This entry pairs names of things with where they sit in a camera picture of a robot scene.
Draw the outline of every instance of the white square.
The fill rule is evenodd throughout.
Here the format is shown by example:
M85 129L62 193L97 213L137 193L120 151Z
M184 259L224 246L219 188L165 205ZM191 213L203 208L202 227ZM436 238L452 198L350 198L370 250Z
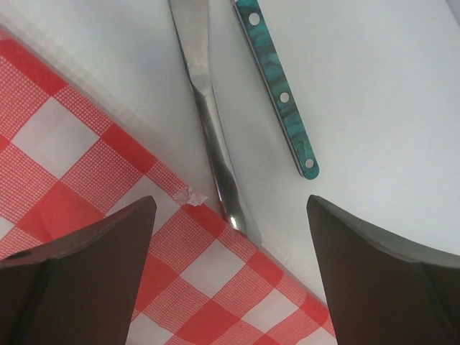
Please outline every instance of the white square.
M180 276L212 298L243 266L243 260L215 240Z
M107 216L121 210L130 203L144 196L153 196L157 203L157 214L155 216L155 225L153 226L153 234L155 234L165 223L176 213L179 205L155 182L147 176L142 176L135 185L131 187L115 205L107 212Z
M306 338L300 340L297 345L337 345L337 339L329 334L326 329L320 327Z
M3 239L13 228L14 224L12 222L7 221L5 218L0 216L0 239Z
M11 141L61 178L98 140L98 135L50 97Z
M126 345L164 345L174 334L140 313L129 327Z
M298 307L280 291L273 289L271 293L248 311L241 319L263 333L285 320Z

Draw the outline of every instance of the tabletop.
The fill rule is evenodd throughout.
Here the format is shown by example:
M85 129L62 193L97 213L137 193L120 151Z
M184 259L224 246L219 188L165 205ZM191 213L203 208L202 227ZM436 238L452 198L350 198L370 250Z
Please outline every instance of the tabletop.
M460 29L443 0L260 0L321 166L299 176L227 1L217 104L263 246L324 299L308 196L460 254ZM3 0L1 23L218 210L167 1Z

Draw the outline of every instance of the green knife handle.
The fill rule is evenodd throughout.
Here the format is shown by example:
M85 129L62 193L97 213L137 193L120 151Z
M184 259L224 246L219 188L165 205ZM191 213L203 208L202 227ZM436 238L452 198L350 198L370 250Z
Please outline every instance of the green knife handle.
M264 79L299 173L312 180L319 166L257 0L237 0L236 14Z

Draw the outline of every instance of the gingham fabric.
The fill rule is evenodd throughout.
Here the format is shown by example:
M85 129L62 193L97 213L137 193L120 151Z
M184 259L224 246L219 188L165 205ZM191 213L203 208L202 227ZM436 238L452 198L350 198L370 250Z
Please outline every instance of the gingham fabric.
M152 195L127 344L336 344L327 309L208 207L180 200L187 190L0 32L0 259Z

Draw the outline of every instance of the knife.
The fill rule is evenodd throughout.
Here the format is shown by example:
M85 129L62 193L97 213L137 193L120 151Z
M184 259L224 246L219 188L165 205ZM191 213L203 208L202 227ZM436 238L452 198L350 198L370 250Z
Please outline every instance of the knife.
M231 0L299 173L312 180L318 161L257 0Z
M208 0L169 0L169 4L222 213L234 229L259 246L260 233L236 181L214 97L208 56Z

